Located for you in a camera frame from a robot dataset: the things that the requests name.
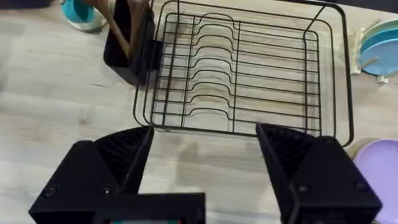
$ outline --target wooden utensil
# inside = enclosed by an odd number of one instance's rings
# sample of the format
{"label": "wooden utensil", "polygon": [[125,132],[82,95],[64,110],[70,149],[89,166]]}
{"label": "wooden utensil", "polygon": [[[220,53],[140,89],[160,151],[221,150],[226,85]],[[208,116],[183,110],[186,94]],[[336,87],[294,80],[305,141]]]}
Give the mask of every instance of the wooden utensil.
{"label": "wooden utensil", "polygon": [[135,42],[138,38],[139,27],[141,25],[142,16],[148,5],[147,0],[127,0],[130,8],[130,18],[131,18],[131,35],[130,35],[130,45],[129,45],[129,58],[132,59],[134,55]]}
{"label": "wooden utensil", "polygon": [[108,0],[84,0],[84,2],[96,8],[105,17],[111,26],[111,30],[115,34],[124,54],[127,58],[129,58],[129,43],[125,40],[119,26],[113,19],[112,12],[108,6]]}

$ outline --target blue plate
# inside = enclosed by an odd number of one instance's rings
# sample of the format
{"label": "blue plate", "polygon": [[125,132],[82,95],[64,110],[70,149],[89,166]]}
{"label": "blue plate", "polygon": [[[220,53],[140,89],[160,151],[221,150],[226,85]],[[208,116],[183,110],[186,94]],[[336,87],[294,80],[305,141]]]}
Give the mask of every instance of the blue plate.
{"label": "blue plate", "polygon": [[386,40],[369,47],[361,54],[361,64],[378,58],[363,70],[373,75],[388,75],[398,70],[398,39]]}
{"label": "blue plate", "polygon": [[370,37],[361,47],[361,54],[365,52],[368,48],[372,47],[375,44],[378,44],[380,42],[384,42],[386,40],[391,40],[391,39],[398,39],[398,29],[389,29],[389,30],[384,30],[381,32],[378,32],[377,34],[374,34],[372,37]]}

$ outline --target wood grain table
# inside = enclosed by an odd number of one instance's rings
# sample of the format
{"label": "wood grain table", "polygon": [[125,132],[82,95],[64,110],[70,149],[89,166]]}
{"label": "wood grain table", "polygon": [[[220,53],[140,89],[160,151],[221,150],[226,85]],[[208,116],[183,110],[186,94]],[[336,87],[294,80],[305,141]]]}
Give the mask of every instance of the wood grain table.
{"label": "wood grain table", "polygon": [[[256,7],[275,1],[219,3]],[[397,18],[343,8],[349,35],[375,19]],[[78,32],[56,2],[46,9],[0,11],[0,223],[33,223],[28,209],[74,142],[138,126],[131,111],[135,89],[102,59],[107,32]],[[352,77],[352,88],[352,146],[398,138],[398,79],[378,85],[362,74]],[[203,191],[208,223],[279,222],[255,138],[157,131],[140,192]]]}

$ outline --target dish rack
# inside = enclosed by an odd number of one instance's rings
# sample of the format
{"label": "dish rack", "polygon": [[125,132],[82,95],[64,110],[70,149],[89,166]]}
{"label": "dish rack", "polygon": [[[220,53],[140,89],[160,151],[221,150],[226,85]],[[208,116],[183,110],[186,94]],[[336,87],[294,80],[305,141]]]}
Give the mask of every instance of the dish rack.
{"label": "dish rack", "polygon": [[289,0],[235,9],[171,0],[150,7],[157,28],[148,49],[156,69],[136,86],[139,124],[255,136],[256,123],[269,123],[334,136],[344,146],[353,140],[339,6]]}

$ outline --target lavender plate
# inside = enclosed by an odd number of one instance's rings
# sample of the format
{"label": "lavender plate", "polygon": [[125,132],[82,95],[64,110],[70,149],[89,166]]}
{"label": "lavender plate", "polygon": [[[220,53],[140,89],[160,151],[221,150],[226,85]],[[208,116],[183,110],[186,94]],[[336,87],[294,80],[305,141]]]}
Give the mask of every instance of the lavender plate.
{"label": "lavender plate", "polygon": [[376,221],[382,224],[397,224],[398,141],[371,142],[358,153],[354,163],[383,204]]}

